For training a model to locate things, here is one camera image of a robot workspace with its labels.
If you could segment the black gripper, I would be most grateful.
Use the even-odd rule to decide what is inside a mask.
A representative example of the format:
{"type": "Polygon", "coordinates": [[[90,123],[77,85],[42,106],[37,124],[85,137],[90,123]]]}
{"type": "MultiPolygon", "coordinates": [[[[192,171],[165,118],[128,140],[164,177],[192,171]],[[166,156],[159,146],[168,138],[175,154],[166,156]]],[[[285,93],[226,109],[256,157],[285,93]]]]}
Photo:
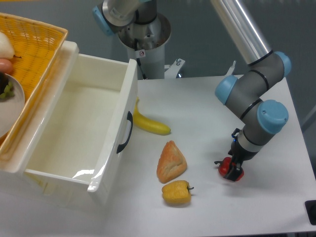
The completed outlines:
{"type": "Polygon", "coordinates": [[[258,145],[250,142],[245,136],[242,129],[236,128],[232,132],[231,148],[228,152],[232,156],[235,163],[227,163],[225,165],[226,173],[224,178],[227,180],[240,180],[242,178],[241,164],[252,159],[258,153],[258,145]]]}

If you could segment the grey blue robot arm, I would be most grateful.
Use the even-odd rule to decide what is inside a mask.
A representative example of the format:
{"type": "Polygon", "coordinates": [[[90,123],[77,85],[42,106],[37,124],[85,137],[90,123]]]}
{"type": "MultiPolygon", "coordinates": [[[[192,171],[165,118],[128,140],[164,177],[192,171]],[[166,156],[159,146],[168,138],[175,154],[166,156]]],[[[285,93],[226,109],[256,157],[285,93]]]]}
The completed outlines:
{"type": "MultiPolygon", "coordinates": [[[[282,103],[263,101],[261,96],[288,75],[291,61],[271,49],[241,1],[214,0],[212,5],[250,67],[240,78],[227,75],[215,89],[219,101],[244,123],[232,133],[228,157],[218,162],[223,178],[238,181],[243,162],[252,159],[288,121],[282,103]]],[[[140,78],[164,76],[164,45],[171,27],[158,13],[156,1],[105,0],[92,13],[104,34],[118,35],[129,57],[136,60],[140,78]]]]}

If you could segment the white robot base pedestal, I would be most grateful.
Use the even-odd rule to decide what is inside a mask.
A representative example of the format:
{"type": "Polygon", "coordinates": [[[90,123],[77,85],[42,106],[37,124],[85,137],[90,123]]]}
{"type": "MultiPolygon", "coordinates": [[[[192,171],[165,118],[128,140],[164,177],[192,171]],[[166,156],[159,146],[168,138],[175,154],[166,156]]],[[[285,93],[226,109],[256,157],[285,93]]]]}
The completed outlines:
{"type": "Polygon", "coordinates": [[[118,33],[129,59],[137,63],[138,79],[163,79],[165,45],[171,35],[168,19],[158,13],[155,20],[146,25],[133,23],[118,33]]]}

